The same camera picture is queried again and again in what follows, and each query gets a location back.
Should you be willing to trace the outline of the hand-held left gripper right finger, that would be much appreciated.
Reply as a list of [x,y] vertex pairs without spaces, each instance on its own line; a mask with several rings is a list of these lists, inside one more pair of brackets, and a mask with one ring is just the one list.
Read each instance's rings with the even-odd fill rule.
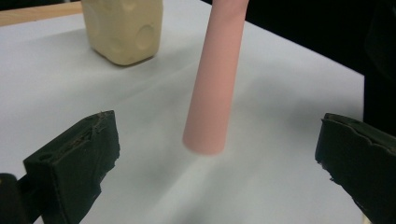
[[396,224],[396,137],[328,113],[315,160],[373,224]]

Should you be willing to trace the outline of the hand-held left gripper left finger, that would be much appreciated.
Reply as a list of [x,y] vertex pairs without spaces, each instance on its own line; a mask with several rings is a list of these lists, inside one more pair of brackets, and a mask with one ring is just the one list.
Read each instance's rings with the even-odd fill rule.
[[80,120],[23,161],[32,191],[28,217],[46,224],[78,224],[101,193],[120,156],[115,112]]

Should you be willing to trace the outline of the cream yellow square cup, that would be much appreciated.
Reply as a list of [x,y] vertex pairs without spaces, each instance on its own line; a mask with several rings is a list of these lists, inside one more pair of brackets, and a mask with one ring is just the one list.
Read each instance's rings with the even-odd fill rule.
[[91,47],[117,65],[131,65],[159,50],[163,0],[81,0]]

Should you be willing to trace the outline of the pink hairbrush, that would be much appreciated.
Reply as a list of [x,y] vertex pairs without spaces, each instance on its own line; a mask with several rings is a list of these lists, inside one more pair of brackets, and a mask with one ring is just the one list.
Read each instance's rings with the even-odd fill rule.
[[224,149],[248,2],[212,1],[183,133],[183,144],[196,153]]

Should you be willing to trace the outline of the white table mat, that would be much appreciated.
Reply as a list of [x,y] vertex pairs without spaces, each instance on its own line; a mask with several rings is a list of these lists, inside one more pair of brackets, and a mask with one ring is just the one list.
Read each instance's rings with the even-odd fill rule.
[[361,75],[247,24],[226,148],[181,137],[210,8],[164,0],[158,54],[121,67],[80,15],[0,27],[0,173],[77,121],[113,110],[120,157],[82,224],[362,224],[315,159],[322,117],[362,114]]

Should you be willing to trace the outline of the wooden table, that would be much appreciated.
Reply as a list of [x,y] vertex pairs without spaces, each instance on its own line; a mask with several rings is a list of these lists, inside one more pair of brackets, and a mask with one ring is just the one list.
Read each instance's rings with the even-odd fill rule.
[[3,10],[0,11],[0,27],[75,15],[81,12],[82,6],[80,2]]

